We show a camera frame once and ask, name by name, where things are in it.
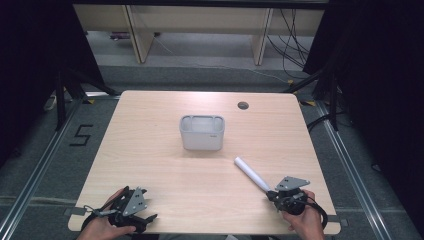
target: white cylinder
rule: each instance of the white cylinder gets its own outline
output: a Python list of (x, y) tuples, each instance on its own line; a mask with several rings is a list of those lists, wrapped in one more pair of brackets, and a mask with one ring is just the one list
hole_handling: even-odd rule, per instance
[(236, 157), (236, 159), (234, 159), (234, 163), (241, 170), (243, 170), (243, 172), (246, 173), (246, 175), (249, 176), (250, 179), (252, 179), (252, 181), (254, 181), (256, 185), (258, 185), (262, 190), (265, 192), (271, 191), (271, 188), (268, 186), (268, 184), (266, 184), (266, 182), (243, 161), (243, 159)]

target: black hole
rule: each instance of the black hole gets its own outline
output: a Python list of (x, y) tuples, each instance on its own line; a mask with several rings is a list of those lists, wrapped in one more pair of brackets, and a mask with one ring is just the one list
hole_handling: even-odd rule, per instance
[(249, 104), (247, 102), (239, 102), (237, 104), (237, 106), (241, 109), (241, 110), (246, 110), (249, 108)]

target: black wall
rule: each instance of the black wall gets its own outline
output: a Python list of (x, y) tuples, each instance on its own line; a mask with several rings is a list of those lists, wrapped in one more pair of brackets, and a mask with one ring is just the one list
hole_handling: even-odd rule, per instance
[[(370, 2), (349, 58), (340, 63), (338, 84), (376, 163), (424, 237), (424, 4)], [(320, 26), (316, 48), (330, 48), (326, 28), (339, 35), (344, 29)], [(319, 69), (317, 56), (325, 63), (325, 54), (311, 51), (309, 70)]]
[(1, 167), (42, 113), (61, 69), (78, 70), (99, 83), (103, 79), (66, 0), (2, 1), (0, 33)]

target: white plastic container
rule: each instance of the white plastic container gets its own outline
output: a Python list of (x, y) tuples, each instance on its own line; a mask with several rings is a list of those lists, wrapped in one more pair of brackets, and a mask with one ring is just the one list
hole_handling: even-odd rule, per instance
[(225, 121), (215, 115), (186, 115), (181, 118), (180, 132), (187, 150), (220, 150)]

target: table top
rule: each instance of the table top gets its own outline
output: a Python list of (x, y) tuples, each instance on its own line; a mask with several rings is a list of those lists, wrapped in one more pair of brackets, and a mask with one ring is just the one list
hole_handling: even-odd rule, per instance
[[(179, 131), (184, 115), (222, 116), (222, 149), (185, 150)], [(76, 206), (99, 208), (118, 189), (139, 186), (147, 190), (148, 208), (137, 216), (158, 214), (149, 233), (292, 234), (234, 164), (237, 156), (271, 188), (285, 176), (311, 181), (305, 189), (336, 215), (297, 99), (278, 93), (124, 92)], [(69, 228), (79, 231), (87, 216), (72, 215)], [(339, 231), (334, 222), (325, 229)]]

